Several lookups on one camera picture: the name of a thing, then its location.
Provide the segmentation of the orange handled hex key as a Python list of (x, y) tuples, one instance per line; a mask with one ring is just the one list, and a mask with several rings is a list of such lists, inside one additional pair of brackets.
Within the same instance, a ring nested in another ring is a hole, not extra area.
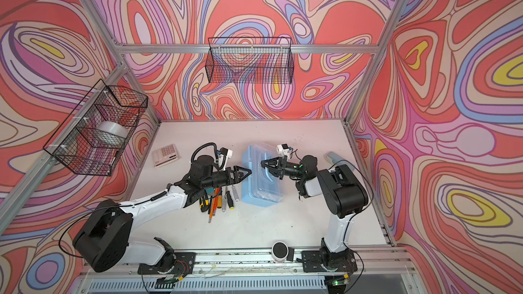
[(212, 198), (212, 204), (209, 210), (209, 218), (208, 222), (211, 223), (212, 218), (215, 216), (216, 210), (218, 209), (218, 205), (221, 203), (221, 189), (215, 190), (215, 195)]

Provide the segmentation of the red handled hex key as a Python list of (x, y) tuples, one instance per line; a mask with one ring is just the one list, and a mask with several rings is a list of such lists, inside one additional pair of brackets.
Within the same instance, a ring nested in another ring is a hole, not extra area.
[(212, 220), (212, 217), (213, 217), (213, 214), (214, 214), (214, 210), (215, 210), (215, 198), (210, 198), (210, 201), (209, 201), (209, 210), (208, 210), (208, 222), (210, 223), (211, 220)]

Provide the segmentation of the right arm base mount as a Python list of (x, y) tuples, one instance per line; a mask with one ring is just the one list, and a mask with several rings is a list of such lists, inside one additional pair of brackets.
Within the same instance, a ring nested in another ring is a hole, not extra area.
[(339, 253), (331, 253), (328, 249), (304, 250), (300, 261), (304, 272), (344, 272), (352, 274), (358, 271), (354, 251), (342, 250)]

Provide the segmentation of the yellow black utility knife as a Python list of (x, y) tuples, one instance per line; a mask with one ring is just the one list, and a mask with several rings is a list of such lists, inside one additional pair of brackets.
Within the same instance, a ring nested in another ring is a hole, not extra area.
[(201, 212), (208, 212), (208, 209), (209, 209), (208, 197), (205, 195), (200, 197), (199, 205), (200, 205)]

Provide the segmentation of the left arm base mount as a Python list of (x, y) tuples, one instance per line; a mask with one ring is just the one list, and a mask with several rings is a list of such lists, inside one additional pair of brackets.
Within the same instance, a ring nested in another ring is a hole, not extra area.
[(195, 252), (166, 253), (155, 265), (140, 264), (138, 274), (186, 276), (193, 272), (195, 262)]

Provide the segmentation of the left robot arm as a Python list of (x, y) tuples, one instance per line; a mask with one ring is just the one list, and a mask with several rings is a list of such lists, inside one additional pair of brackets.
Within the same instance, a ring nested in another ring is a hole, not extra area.
[(163, 191), (121, 204), (103, 201), (75, 236), (75, 250), (95, 272), (138, 264), (142, 273), (169, 274), (180, 262), (173, 247), (159, 237), (134, 238), (133, 232), (157, 217), (204, 201), (209, 189), (220, 191), (246, 180), (252, 171), (227, 166), (231, 157), (227, 148), (217, 148), (214, 142), (203, 144), (193, 152), (188, 173)]

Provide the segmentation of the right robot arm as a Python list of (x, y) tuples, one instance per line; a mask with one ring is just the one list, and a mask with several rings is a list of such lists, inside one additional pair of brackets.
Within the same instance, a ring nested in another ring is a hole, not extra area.
[(358, 270), (355, 252), (347, 245), (351, 222), (370, 203), (369, 194), (347, 165), (319, 170), (317, 158), (306, 155), (300, 163), (287, 157), (263, 160), (261, 167), (276, 178), (289, 177), (295, 182), (300, 197), (322, 195), (331, 213), (327, 234), (317, 250), (304, 250), (297, 262), (306, 273), (344, 272)]

